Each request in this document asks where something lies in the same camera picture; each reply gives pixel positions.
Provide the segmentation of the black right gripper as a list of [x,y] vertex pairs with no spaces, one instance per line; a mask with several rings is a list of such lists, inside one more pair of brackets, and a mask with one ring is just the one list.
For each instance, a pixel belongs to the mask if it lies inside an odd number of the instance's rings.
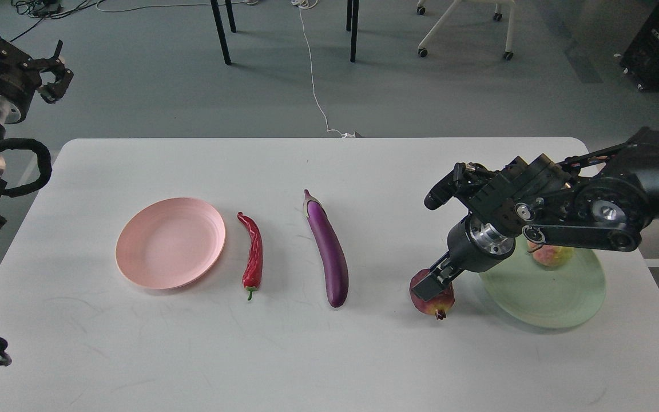
[[484,273],[509,258],[515,250],[513,237],[499,234],[489,223],[466,216],[447,235],[448,255],[443,255],[418,283],[411,294],[422,302],[452,291],[461,272]]

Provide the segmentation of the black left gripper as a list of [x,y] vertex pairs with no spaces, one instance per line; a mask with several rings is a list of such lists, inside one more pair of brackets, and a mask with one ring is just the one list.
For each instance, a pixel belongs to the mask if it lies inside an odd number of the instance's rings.
[[[61,57],[63,42],[48,58],[30,58],[5,42],[0,50],[0,124],[18,124],[26,120],[34,94],[47,104],[56,104],[65,96],[74,73]],[[41,85],[39,72],[52,73],[54,81]]]

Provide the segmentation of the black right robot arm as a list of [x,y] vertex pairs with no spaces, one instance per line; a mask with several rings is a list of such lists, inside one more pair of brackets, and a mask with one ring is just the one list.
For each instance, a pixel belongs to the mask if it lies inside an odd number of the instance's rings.
[[516,157],[498,171],[457,163],[424,199],[467,209],[447,235],[447,252],[411,288],[429,302],[463,271],[483,273],[509,258],[516,238],[535,244],[632,251],[659,219],[659,131],[641,128],[625,143],[553,162]]

